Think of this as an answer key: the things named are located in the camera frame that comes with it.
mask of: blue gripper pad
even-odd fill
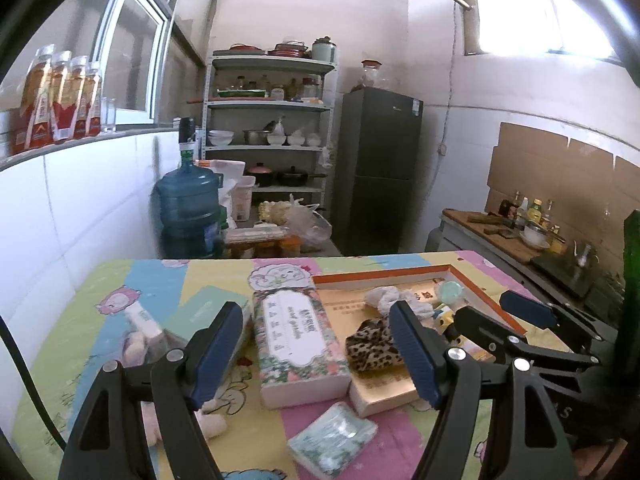
[[[220,310],[213,323],[205,332],[212,336],[196,366],[196,380],[191,393],[191,401],[199,410],[208,400],[213,399],[220,386],[223,374],[233,355],[242,333],[242,308],[237,303],[228,302]]]
[[[420,325],[405,301],[396,301],[391,306],[389,325],[418,395],[438,410],[442,402],[440,383],[446,380],[447,375],[447,364],[442,354],[446,346],[432,338],[433,335],[438,336],[437,332]]]
[[[507,290],[500,296],[500,306],[509,314],[539,328],[553,328],[558,325],[551,308],[512,290]]]

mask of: metal screw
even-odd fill
[[[455,361],[462,361],[466,357],[466,352],[462,348],[449,348],[447,354]]]
[[[107,373],[114,372],[117,370],[117,368],[118,362],[113,359],[111,361],[105,362],[105,364],[102,365],[102,370]]]
[[[173,350],[169,350],[166,355],[166,360],[175,363],[176,361],[180,361],[184,357],[184,352],[179,348],[174,348]]]
[[[521,372],[526,372],[529,370],[529,368],[531,368],[529,361],[527,361],[526,359],[523,359],[522,357],[518,357],[517,359],[514,359],[513,366],[515,366]]]

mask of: wooden cutting board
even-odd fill
[[[540,254],[542,254],[542,251],[537,251],[535,249],[527,247],[519,238],[507,240],[506,238],[498,234],[484,234],[484,230],[487,228],[486,224],[476,224],[467,221],[467,218],[470,214],[478,214],[476,211],[458,211],[455,209],[444,209],[442,211],[442,214],[447,218],[452,219],[454,222],[469,229],[479,237],[484,238],[489,243],[505,252],[511,258],[521,264],[526,265],[531,261],[533,257],[540,256]]]

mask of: refrigerator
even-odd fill
[[[344,96],[331,215],[343,255],[398,252],[421,124],[418,99],[378,88]]]

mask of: colorful tablecloth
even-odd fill
[[[130,331],[123,312],[109,316],[100,312],[117,308],[120,301],[138,301],[163,328],[194,332],[208,326],[212,314],[225,301],[243,304],[251,297],[254,290],[248,277],[254,270],[284,262],[303,267],[311,274],[453,264],[494,300],[508,288],[528,294],[519,283],[471,251],[357,258],[106,262],[91,273],[66,306],[31,369],[47,410],[63,436],[68,437],[100,366],[121,357]],[[551,332],[523,325],[529,330],[530,342],[562,348]],[[313,476],[294,464],[286,442],[335,401],[284,410],[264,409],[253,344],[237,360],[224,387],[222,405],[216,412],[226,418],[228,429],[209,440],[209,448],[229,480],[312,480]],[[421,401],[373,415],[370,419],[378,425],[378,434],[340,476],[341,480],[408,480],[436,417],[437,412]],[[465,479],[478,477],[489,418],[490,401],[481,401]],[[62,452],[26,395],[18,407],[12,444],[36,480],[57,478]],[[151,448],[151,456],[159,480],[173,478],[161,445]]]

